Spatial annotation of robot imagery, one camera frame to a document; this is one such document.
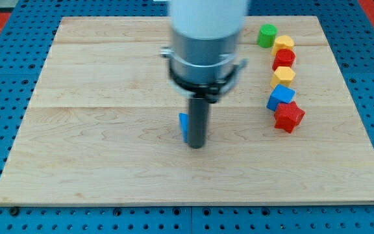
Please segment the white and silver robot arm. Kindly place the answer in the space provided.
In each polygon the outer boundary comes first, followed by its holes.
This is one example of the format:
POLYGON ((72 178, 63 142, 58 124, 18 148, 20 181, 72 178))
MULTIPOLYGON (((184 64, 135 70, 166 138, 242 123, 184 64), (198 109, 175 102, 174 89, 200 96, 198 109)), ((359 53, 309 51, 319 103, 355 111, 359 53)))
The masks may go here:
POLYGON ((161 55, 186 97, 216 103, 234 87, 246 65, 234 61, 248 7, 248 0, 169 1, 171 44, 161 55))

